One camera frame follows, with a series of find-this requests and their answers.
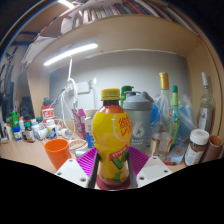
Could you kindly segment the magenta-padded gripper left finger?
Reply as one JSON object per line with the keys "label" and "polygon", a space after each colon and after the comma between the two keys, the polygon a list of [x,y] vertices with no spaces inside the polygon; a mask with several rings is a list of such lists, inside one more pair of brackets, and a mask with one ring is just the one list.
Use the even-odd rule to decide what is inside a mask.
{"label": "magenta-padded gripper left finger", "polygon": [[55,173],[67,181],[88,189],[94,189],[97,180],[99,156],[95,148],[77,159],[68,159]]}

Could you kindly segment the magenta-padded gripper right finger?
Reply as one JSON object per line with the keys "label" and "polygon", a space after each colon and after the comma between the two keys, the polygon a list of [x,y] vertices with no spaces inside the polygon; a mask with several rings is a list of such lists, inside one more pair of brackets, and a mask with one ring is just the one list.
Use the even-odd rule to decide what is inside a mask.
{"label": "magenta-padded gripper right finger", "polygon": [[132,188],[144,187],[172,173],[157,156],[149,157],[132,146],[127,161]]}

